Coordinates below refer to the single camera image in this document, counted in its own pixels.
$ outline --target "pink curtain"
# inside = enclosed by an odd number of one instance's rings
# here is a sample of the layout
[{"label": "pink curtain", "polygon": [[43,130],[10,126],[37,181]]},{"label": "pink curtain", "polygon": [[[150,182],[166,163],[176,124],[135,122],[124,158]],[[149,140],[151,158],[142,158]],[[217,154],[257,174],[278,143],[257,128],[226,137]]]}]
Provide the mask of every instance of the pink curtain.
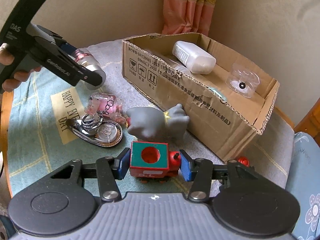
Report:
[{"label": "pink curtain", "polygon": [[208,35],[216,0],[164,0],[162,34]]}]

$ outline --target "ridged gray surface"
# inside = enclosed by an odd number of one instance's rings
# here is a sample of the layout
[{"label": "ridged gray surface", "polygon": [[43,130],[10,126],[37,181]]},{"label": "ridged gray surface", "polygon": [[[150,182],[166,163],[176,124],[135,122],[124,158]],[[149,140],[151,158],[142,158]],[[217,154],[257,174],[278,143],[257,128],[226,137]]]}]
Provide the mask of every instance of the ridged gray surface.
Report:
[{"label": "ridged gray surface", "polygon": [[[48,239],[17,234],[12,240]],[[81,229],[56,240],[245,240],[221,226],[204,204],[186,200],[181,193],[128,193],[116,203],[102,205]],[[271,238],[293,240],[289,235]]]}]

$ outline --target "pink keychain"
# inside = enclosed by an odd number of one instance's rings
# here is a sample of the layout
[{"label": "pink keychain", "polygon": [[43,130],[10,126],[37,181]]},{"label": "pink keychain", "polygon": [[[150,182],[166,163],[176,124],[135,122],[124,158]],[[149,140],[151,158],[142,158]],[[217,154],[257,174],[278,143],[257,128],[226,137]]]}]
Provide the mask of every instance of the pink keychain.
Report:
[{"label": "pink keychain", "polygon": [[105,93],[93,93],[88,101],[87,107],[84,111],[91,117],[105,116],[111,120],[125,124],[126,119],[122,115],[123,101],[116,98],[115,95]]}]

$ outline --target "human hand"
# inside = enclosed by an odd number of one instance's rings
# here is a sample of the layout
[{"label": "human hand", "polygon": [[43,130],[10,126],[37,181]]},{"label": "human hand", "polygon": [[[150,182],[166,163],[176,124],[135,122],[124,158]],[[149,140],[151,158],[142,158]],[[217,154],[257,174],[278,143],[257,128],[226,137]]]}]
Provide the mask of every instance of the human hand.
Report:
[{"label": "human hand", "polygon": [[[12,64],[13,60],[14,60],[14,56],[6,49],[6,43],[2,44],[0,46],[0,63],[8,66]],[[40,70],[41,70],[41,67],[32,69],[29,72],[22,71],[22,70],[17,71],[13,76],[14,78],[7,79],[3,82],[2,88],[4,89],[4,91],[11,92],[17,87],[19,87],[21,82],[27,81],[30,74],[33,71],[39,72]]]}]

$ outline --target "toy train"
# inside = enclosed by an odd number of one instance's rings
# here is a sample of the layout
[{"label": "toy train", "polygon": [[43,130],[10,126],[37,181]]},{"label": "toy train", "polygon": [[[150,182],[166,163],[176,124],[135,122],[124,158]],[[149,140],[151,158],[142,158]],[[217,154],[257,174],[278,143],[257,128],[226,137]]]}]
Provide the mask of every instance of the toy train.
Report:
[{"label": "toy train", "polygon": [[158,179],[160,183],[178,175],[180,152],[169,151],[167,143],[134,141],[131,145],[130,175],[142,183]]}]

